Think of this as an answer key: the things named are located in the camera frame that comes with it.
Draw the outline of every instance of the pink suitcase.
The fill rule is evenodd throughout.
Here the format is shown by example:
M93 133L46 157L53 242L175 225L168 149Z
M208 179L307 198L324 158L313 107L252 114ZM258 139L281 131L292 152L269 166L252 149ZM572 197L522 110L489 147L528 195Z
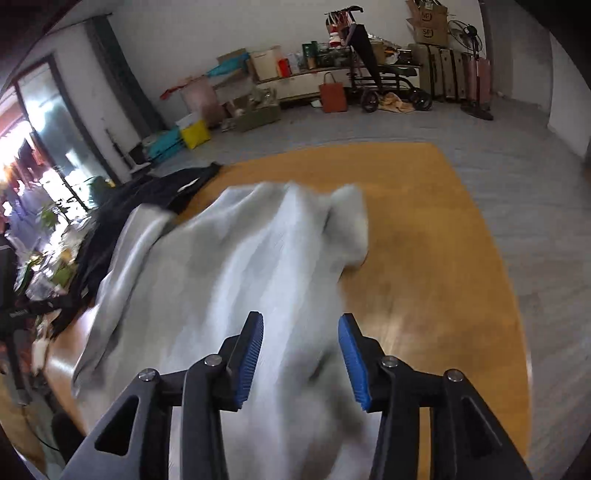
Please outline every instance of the pink suitcase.
M464 68L466 69L467 95L469 100L476 100L476 62L474 57L463 53ZM478 59L478 73L480 75L480 104L487 107L491 104L491 63L487 59Z

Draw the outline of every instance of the door frame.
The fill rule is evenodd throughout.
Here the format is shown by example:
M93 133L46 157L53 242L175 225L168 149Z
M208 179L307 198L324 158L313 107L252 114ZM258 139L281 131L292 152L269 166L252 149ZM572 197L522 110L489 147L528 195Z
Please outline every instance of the door frame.
M76 107L72 103L72 99L70 99L70 95L68 94L68 91L67 91L67 88L66 88L66 84L63 82L63 79L61 78L61 74L60 74L60 71L59 71L59 69L57 67L56 59L55 59L55 57L54 57L53 54L49 54L49 55L47 55L47 56L39 59L38 61L34 62L32 65L28 66L26 69L23 69L18 74L16 74L14 76L13 80L12 80L12 85L13 85L16 93L17 93L18 102L19 102L19 104L21 106L21 109L22 109L22 111L24 113L25 118L27 119L27 121L29 121L28 112L27 112L27 109L25 107L24 101L22 99L21 89L18 86L18 81L22 77L24 77L25 75L31 73L33 70L39 68L40 66L42 66L45 63L47 63L49 65L49 69L50 69L51 75L53 76L53 79L54 79L54 81L56 83L57 90L60 92L60 95L61 95L62 99L64 100L64 104L66 105L66 109L68 110L68 112L72 116L72 120L74 120L74 124L75 124L76 128L80 131L80 134L82 135L82 139L88 145L88 148L90 149L90 151L92 152L92 154L95 156L95 158L97 159L97 161L100 164L100 166L103 167L103 169L105 170L105 172L107 173L107 175L111 178L111 180L113 180L113 182L116 185L121 185L122 184L121 179L115 173L115 171L109 165L109 163L105 160L105 158L103 157L103 155L100 153L99 148L96 146L95 141L93 140L93 138L90 135L88 129L84 125L84 122L80 118L80 115L78 114L78 110L76 109ZM35 133L35 140L38 141L38 142L40 142L41 147L45 151L47 157L51 159L51 163L55 167L56 166L55 161L51 157L51 154L47 151L45 145L43 144L43 140L41 139L40 135L37 133L37 131L35 130L35 128L33 127L32 124L31 124L31 128L33 129L33 131ZM69 185L67 185L67 187L68 187L68 189L71 192L73 192L73 190L70 188ZM78 195L75 195L75 196L77 197L78 201L80 201L82 203L82 205L84 205L84 202L82 202L78 198Z

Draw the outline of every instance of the stand fan base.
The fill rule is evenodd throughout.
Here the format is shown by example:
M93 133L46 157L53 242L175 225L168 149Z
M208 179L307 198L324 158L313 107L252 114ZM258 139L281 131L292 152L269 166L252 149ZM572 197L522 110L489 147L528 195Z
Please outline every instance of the stand fan base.
M494 120L494 117L491 115L491 113L483 110L478 103L464 103L461 109L462 112L475 116L476 118L481 118L483 120Z

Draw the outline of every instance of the metal screw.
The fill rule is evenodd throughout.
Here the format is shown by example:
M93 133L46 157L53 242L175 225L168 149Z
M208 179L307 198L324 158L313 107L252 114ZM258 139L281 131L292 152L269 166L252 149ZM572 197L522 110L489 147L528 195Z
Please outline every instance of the metal screw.
M464 380L464 374L455 368L452 368L447 372L447 377L452 382L461 382Z
M222 357L216 353L212 353L211 355L208 355L207 357L205 357L205 364L208 367L216 367L221 363L222 363Z
M392 355L386 355L382 358L382 365L386 368L394 368L398 366L398 358Z
M138 374L138 378L142 382L151 382L156 377L157 374L158 374L158 372L156 370L154 370L153 368L146 368Z

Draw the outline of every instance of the yellow bag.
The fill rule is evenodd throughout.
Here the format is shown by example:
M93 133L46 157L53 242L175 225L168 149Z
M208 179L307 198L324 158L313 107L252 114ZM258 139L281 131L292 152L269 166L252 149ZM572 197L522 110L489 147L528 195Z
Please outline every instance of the yellow bag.
M211 139L207 125L202 118L199 118L198 114L191 113L185 118L177 122L178 127L181 131L181 137L184 140L187 148L195 148L197 145L205 143Z

